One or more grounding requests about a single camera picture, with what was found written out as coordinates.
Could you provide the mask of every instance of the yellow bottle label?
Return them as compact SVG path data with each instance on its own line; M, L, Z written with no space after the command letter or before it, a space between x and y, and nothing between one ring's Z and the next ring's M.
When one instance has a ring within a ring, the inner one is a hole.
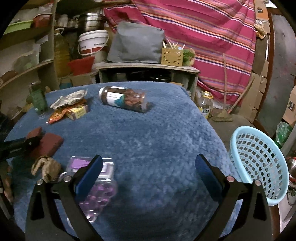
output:
M199 110L206 119L209 117L210 109L204 109L204 108L199 107Z

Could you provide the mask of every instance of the white bucket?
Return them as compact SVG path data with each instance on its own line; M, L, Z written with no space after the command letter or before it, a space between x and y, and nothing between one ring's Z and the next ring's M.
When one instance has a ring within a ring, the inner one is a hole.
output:
M105 46L109 39L108 31L96 30L81 34L78 38L78 53L82 56L94 55L94 63L105 62L107 58L106 52L99 53Z

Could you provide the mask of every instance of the light blue laundry basket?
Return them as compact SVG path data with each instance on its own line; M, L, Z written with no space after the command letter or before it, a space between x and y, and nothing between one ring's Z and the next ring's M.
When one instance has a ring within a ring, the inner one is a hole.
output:
M243 182L261 181L269 206L284 198L288 167L280 149L263 132L249 126L237 128L230 139L229 157Z

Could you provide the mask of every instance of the red bucket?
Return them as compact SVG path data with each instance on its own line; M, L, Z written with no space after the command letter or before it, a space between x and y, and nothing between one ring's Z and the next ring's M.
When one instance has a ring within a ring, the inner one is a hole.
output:
M94 56L76 59L68 63L74 75L87 74L91 71Z

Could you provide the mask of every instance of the metal screw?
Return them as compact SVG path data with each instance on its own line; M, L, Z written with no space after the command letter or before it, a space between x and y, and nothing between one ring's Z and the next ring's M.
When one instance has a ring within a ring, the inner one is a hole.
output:
M36 182L37 185L41 185L42 183L43 183L43 180L42 180L42 179L39 179L39 180Z
M227 176L226 180L229 181L230 183L233 183L235 179L233 176Z
M72 177L71 176L65 176L63 178L64 182L68 183L69 181L71 181Z
M260 186L260 185L261 185L260 180L255 180L255 184L256 184L257 186Z

